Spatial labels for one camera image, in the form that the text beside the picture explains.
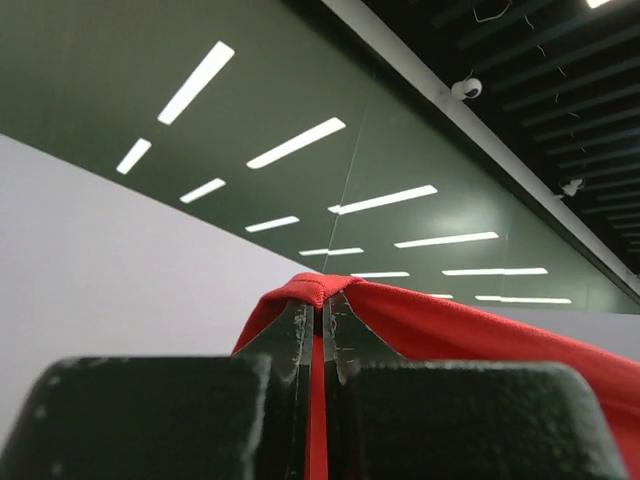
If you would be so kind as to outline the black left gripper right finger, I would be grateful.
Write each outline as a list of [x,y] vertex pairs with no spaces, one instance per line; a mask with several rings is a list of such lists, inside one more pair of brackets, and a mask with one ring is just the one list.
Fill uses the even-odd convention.
[[551,362],[410,361],[323,306],[332,479],[626,479],[586,380]]

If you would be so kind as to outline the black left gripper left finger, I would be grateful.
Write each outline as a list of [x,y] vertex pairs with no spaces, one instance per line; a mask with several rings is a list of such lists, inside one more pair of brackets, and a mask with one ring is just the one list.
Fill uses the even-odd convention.
[[314,310],[291,300],[229,356],[67,357],[42,372],[5,479],[301,479]]

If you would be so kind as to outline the red tank top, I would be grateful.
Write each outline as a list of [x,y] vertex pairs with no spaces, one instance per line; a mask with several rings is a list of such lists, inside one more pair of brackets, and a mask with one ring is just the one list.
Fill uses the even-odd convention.
[[299,273],[261,297],[236,342],[241,350],[295,299],[321,309],[343,292],[355,314],[413,361],[553,361],[594,390],[631,478],[639,476],[639,364],[579,340],[465,305],[352,276]]

